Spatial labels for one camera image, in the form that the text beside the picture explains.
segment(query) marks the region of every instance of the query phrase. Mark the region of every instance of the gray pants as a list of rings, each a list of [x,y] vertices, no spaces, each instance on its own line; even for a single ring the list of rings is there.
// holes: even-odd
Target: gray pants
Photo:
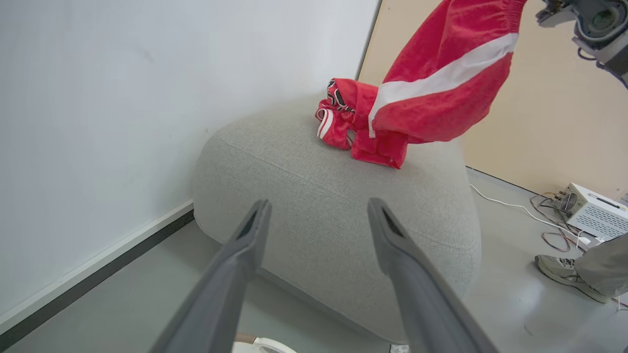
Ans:
[[[628,234],[591,248],[576,259],[576,272],[601,294],[614,298],[628,291]]]

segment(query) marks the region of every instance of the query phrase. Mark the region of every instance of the sneaker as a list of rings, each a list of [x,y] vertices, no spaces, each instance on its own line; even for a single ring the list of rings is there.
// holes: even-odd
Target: sneaker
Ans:
[[[608,301],[608,297],[603,296],[600,292],[591,288],[591,286],[576,273],[574,259],[561,259],[555,258],[554,256],[537,255],[534,257],[534,262],[536,262],[536,266],[539,270],[550,279],[562,285],[575,287],[600,303],[606,303]]]

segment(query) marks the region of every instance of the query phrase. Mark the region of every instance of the fabric upholstery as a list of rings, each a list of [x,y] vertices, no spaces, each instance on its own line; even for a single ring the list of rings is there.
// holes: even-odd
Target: fabric upholstery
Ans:
[[[317,138],[318,98],[215,133],[195,171],[196,220],[224,242],[254,201],[270,199],[263,269],[339,317],[388,341],[407,342],[392,284],[377,265],[367,201],[385,200],[464,295],[479,269],[480,231],[460,141],[410,145],[400,170],[353,160]]]

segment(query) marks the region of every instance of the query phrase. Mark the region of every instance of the power supply box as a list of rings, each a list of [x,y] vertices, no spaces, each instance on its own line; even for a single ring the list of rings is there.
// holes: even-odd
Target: power supply box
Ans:
[[[574,183],[561,192],[554,205],[567,223],[606,241],[628,233],[626,206]]]

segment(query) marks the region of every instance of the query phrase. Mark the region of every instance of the red fabric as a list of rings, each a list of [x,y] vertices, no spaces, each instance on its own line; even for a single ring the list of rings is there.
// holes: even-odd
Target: red fabric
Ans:
[[[512,53],[456,89],[388,104],[379,110],[373,128],[396,131],[409,143],[451,141],[489,113],[497,91],[510,72]]]
[[[317,136],[330,146],[351,149],[360,161],[399,169],[406,158],[408,137],[382,131],[369,138],[369,112],[377,96],[377,87],[349,79],[333,79],[327,85],[327,98],[318,104],[316,118],[321,122]]]
[[[354,80],[330,82],[328,97],[319,103],[316,114],[321,120],[319,138],[329,145],[351,149],[357,160],[400,168],[408,143],[449,141],[460,136],[489,113],[508,77],[512,53],[497,57],[492,65],[474,72],[466,81],[458,83],[452,79],[457,84],[452,89],[427,94],[419,90],[410,97],[402,95],[402,100],[386,99],[399,97],[395,90],[400,86],[395,82],[442,80],[433,75],[449,64],[455,65],[468,52],[517,33],[524,3],[525,0],[444,0],[403,48],[379,92],[375,86]],[[471,69],[462,66],[462,70]],[[376,101],[380,100],[383,106],[377,106]],[[369,113],[374,117],[371,138]],[[347,136],[349,131],[355,132],[355,139],[352,134]]]

